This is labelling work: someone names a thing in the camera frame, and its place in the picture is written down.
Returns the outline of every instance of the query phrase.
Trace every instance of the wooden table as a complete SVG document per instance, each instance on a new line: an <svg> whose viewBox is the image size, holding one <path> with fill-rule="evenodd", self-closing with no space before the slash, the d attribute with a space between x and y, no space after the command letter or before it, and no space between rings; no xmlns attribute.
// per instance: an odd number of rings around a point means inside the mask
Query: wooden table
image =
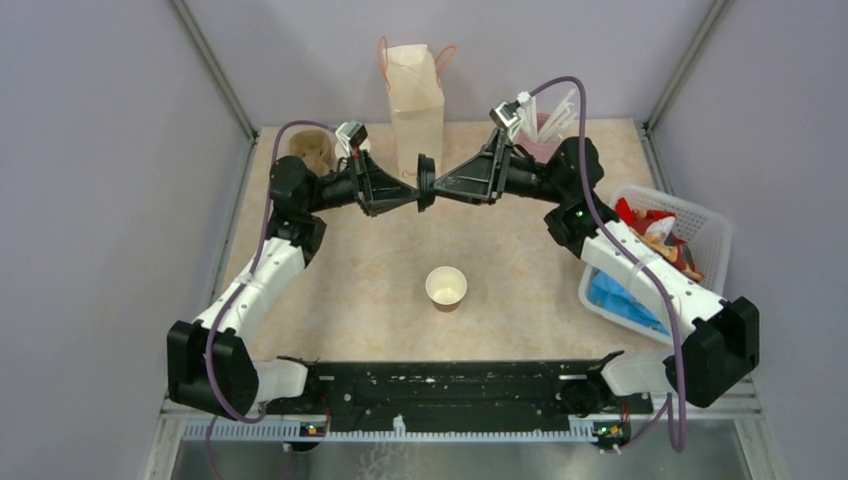
<svg viewBox="0 0 848 480"><path fill-rule="evenodd" d="M372 157L396 171L391 126L367 128ZM442 172L479 151L492 128L446 124ZM296 131L287 132L281 152ZM276 132L265 128L256 148L227 284L256 248ZM652 186L632 120L592 120L587 132L606 171L597 186L602 199L624 183ZM583 308L577 287L585 264L548 234L543 217L553 208L505 196L481 207L438 198L423 214L414 203L377 218L357 205L321 212L324 243L259 327L253 359L529 360L663 348ZM451 313L433 308L424 291L440 265L468 279L468 294Z"/></svg>

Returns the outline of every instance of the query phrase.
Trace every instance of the gray floor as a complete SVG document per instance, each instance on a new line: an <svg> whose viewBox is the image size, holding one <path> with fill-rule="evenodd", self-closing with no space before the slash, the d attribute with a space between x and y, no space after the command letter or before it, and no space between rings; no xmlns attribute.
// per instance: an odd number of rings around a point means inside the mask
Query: gray floor
<svg viewBox="0 0 848 480"><path fill-rule="evenodd" d="M214 442L224 480L748 479L733 422L690 422L682 454L665 424L621 456L585 444L327 443L284 453L272 442ZM172 480L214 479L203 442L183 442Z"/></svg>

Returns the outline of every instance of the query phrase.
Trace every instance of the orange bag handle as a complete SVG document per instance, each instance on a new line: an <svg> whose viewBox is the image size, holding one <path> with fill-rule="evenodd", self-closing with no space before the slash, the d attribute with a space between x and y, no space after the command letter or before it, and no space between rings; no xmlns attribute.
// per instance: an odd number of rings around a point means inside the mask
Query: orange bag handle
<svg viewBox="0 0 848 480"><path fill-rule="evenodd" d="M442 54L444 54L448 50L451 51L450 54L448 54L448 56L445 57L445 61L442 62L441 65L439 65L439 59L442 58ZM442 79L439 78L439 76L441 75L442 70L444 70L445 67L448 66L448 63L450 63L454 55L456 55L456 45L450 44L447 47L443 48L442 51L439 52L438 55L436 55L436 59L433 60L433 63L436 65L436 82L439 84L439 88L442 88Z"/></svg>
<svg viewBox="0 0 848 480"><path fill-rule="evenodd" d="M383 55L380 54L380 50L381 50L380 46L383 47L382 48L382 50L384 52ZM445 52L447 52L448 50L450 50L450 53L448 54L447 57L445 57L445 61L442 62L441 65L439 65L439 59L442 58L442 55ZM450 63L450 61L453 59L454 55L456 55L456 45L450 44L447 47L443 48L442 51L439 52L439 54L436 55L436 58L433 60L433 64L436 67L436 83L439 84L439 88L442 88L442 80L439 78L439 75L441 75L442 70L444 70L445 67L448 66L448 63ZM388 73L388 70L389 70L389 41L386 39L385 35L383 35L382 37L380 37L379 40L377 40L377 65L380 66L380 73L383 74L383 79L386 81L386 87L389 90L391 90L392 84L389 83L389 73Z"/></svg>
<svg viewBox="0 0 848 480"><path fill-rule="evenodd" d="M384 45L383 51L386 52L385 55L380 55L380 45ZM389 83L389 41L386 40L386 36L383 35L377 40L377 65L380 66L380 72L383 74L383 78L386 80L386 87L391 90L392 84Z"/></svg>

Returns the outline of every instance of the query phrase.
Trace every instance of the wall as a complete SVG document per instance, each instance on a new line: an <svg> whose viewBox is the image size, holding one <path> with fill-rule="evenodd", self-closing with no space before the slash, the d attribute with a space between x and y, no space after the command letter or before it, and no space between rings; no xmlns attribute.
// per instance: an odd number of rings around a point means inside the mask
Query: wall
<svg viewBox="0 0 848 480"><path fill-rule="evenodd" d="M251 120L388 121L376 44L459 52L445 115L483 120L542 82L577 75L595 117L647 118L710 0L189 0ZM551 93L543 99L556 103Z"/></svg>
<svg viewBox="0 0 848 480"><path fill-rule="evenodd" d="M735 224L725 293L761 312L755 371L795 478L844 478L848 4L736 2L659 131L678 195Z"/></svg>
<svg viewBox="0 0 848 480"><path fill-rule="evenodd" d="M0 1L0 478L140 475L245 145L166 2Z"/></svg>

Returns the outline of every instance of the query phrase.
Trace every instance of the basket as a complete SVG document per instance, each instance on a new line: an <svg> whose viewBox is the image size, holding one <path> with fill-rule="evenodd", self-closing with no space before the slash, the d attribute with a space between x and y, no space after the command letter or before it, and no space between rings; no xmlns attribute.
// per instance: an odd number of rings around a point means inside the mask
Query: basket
<svg viewBox="0 0 848 480"><path fill-rule="evenodd" d="M725 276L727 275L727 263L730 260L730 240L733 233L733 227L726 218L692 202L636 185L621 186L613 195L611 205L615 205L620 198L627 199L630 207L634 209L674 212L677 215L677 220L674 222L672 231L675 236L688 243L692 256L695 258L695 265L704 274L701 286L718 295L722 294ZM586 266L578 290L580 302L589 311L654 340L671 345L669 335L640 325L591 303L588 293L596 271L594 267Z"/></svg>

